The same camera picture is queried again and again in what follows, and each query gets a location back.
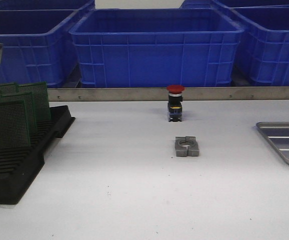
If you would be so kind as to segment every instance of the black pcb rack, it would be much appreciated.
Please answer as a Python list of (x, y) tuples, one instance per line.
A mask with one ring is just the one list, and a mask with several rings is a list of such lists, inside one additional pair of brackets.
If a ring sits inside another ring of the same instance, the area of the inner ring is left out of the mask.
[(31, 147), (0, 149), (0, 204), (17, 204), (45, 164), (44, 151), (74, 122), (68, 106), (51, 107), (51, 121), (38, 123)]

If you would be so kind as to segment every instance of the red emergency stop button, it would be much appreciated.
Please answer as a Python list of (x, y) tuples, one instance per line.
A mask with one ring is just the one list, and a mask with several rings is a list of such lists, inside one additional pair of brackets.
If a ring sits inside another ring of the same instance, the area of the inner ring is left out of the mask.
[(181, 94), (185, 90), (185, 87), (182, 85), (169, 85), (166, 89), (171, 94)]

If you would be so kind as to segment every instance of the plastic crate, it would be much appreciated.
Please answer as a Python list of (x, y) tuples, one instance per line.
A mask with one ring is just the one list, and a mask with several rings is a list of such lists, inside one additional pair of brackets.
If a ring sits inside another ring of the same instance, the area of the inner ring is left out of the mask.
[(0, 0), (0, 10), (78, 10), (82, 17), (95, 0)]
[(212, 0), (185, 0), (180, 6), (181, 9), (211, 8)]
[(212, 0), (213, 6), (230, 16), (232, 8), (286, 8), (289, 7), (289, 0)]
[(236, 8), (232, 12), (245, 27), (236, 66), (255, 86), (289, 86), (289, 8)]
[(0, 11), (0, 84), (47, 82), (60, 87), (78, 63), (69, 29), (77, 11)]
[(107, 9), (70, 33), (84, 87), (228, 86), (243, 30), (212, 9)]

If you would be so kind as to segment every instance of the metal clamp block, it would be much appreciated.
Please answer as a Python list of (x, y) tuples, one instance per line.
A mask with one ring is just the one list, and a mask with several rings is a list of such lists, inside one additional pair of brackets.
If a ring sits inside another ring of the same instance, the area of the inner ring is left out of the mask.
[(199, 145), (195, 136), (176, 136), (174, 146), (177, 157), (199, 156)]

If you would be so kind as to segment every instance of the metal rail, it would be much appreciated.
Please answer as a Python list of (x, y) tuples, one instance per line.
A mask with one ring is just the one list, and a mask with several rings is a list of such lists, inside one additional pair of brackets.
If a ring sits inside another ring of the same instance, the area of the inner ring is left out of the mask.
[[(50, 88), (50, 102), (167, 101), (164, 87)], [(187, 87), (183, 98), (193, 100), (289, 100), (289, 86)]]

